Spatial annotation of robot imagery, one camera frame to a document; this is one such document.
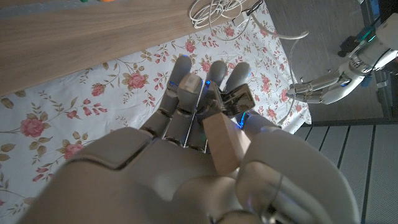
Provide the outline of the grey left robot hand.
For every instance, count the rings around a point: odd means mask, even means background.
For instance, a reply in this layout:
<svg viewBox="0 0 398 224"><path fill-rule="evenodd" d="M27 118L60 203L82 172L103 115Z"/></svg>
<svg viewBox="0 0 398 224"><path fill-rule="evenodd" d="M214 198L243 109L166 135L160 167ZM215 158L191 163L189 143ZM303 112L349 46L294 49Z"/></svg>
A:
<svg viewBox="0 0 398 224"><path fill-rule="evenodd" d="M310 82L291 84L287 96L308 104L329 105L350 94L368 71L369 67L364 62L351 58L334 73Z"/></svg>

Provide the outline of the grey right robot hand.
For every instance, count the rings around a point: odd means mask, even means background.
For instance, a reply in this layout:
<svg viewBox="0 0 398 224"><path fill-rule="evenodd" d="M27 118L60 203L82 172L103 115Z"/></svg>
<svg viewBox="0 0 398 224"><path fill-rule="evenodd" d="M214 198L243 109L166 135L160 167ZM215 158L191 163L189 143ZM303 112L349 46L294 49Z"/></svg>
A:
<svg viewBox="0 0 398 224"><path fill-rule="evenodd" d="M73 155L21 223L359 223L341 171L256 113L241 62L177 59L158 110Z"/></svg>

